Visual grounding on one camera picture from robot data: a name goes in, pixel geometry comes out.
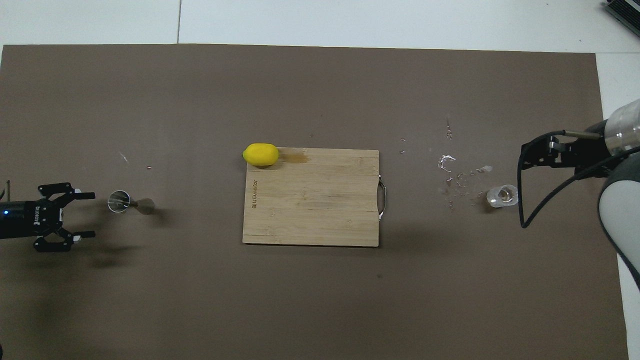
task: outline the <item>cutting board handle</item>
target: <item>cutting board handle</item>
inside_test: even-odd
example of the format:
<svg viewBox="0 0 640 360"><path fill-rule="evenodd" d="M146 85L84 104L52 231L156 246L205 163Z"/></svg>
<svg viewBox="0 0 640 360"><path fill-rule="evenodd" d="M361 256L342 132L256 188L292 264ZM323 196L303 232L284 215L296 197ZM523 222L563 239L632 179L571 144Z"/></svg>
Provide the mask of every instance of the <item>cutting board handle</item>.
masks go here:
<svg viewBox="0 0 640 360"><path fill-rule="evenodd" d="M382 175L378 174L378 186L382 188L382 210L378 206L378 220L382 220L382 215L385 213L387 207L387 187L382 182Z"/></svg>

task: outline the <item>lemon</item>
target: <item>lemon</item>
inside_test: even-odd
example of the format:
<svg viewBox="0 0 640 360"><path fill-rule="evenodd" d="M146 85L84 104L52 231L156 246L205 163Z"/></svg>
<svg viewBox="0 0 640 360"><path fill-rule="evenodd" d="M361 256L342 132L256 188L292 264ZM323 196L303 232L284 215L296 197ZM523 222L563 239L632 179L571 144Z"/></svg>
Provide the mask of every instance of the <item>lemon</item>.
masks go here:
<svg viewBox="0 0 640 360"><path fill-rule="evenodd" d="M253 143L246 147L242 157L256 167L273 165L278 161L278 148L270 143Z"/></svg>

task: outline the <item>black cable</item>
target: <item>black cable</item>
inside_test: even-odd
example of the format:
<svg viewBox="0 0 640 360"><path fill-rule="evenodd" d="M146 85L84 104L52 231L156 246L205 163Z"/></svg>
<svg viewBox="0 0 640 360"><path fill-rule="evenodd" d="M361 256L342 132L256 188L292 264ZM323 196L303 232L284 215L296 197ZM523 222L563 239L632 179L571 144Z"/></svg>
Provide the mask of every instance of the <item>black cable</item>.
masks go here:
<svg viewBox="0 0 640 360"><path fill-rule="evenodd" d="M565 180L563 183L561 183L560 185L558 185L555 189L553 189L547 196L545 196L544 199L542 199L542 201L536 206L536 208L531 212L531 215L529 215L529 218L527 218L527 221L524 221L524 211L522 209L522 163L524 162L524 156L527 154L527 152L529 151L529 148L538 143L540 140L547 138L549 136L554 136L554 135L564 135L564 130L562 131L553 131L551 133L547 133L544 135L541 135L537 138L535 138L534 140L532 140L531 142L527 143L526 147L523 147L522 152L520 153L520 158L518 159L518 210L520 213L520 226L523 229L526 229L531 222L533 221L533 219L536 217L536 215L540 212L540 210L547 205L547 203L549 202L549 200L551 200L551 198L553 198L554 196L556 196L557 193L559 193L562 189L566 188L569 184L571 184L572 182L574 182L576 179L582 179L587 177L588 175L590 175L593 172L596 172L597 170L600 170L600 168L614 160L618 160L620 158L624 158L626 156L629 156L633 153L636 152L640 152L640 146L639 147L634 147L631 150L627 150L624 152L621 152L617 155L608 157L604 160L601 160L593 165L591 165L588 168L585 168L583 171L574 174L573 176L571 176L570 178L568 178L567 180Z"/></svg>

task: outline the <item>cutting board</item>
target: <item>cutting board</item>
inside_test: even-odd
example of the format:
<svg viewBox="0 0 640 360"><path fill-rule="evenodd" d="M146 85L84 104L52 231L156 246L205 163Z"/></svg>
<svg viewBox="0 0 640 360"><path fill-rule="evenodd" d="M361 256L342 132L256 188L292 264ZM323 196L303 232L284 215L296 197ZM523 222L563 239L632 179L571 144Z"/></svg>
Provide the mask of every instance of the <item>cutting board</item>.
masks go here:
<svg viewBox="0 0 640 360"><path fill-rule="evenodd" d="M247 164L243 242L378 246L377 150L279 147Z"/></svg>

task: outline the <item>floor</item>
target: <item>floor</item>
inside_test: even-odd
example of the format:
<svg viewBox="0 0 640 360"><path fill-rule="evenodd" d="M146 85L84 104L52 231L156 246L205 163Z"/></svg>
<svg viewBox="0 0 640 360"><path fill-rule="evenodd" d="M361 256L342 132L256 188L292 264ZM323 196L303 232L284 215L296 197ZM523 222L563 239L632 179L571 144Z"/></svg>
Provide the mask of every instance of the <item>floor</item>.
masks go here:
<svg viewBox="0 0 640 360"><path fill-rule="evenodd" d="M595 53L603 119L640 97L640 37L600 1L0 1L4 44L263 44ZM593 119L586 119L585 126ZM640 292L619 260L629 358Z"/></svg>

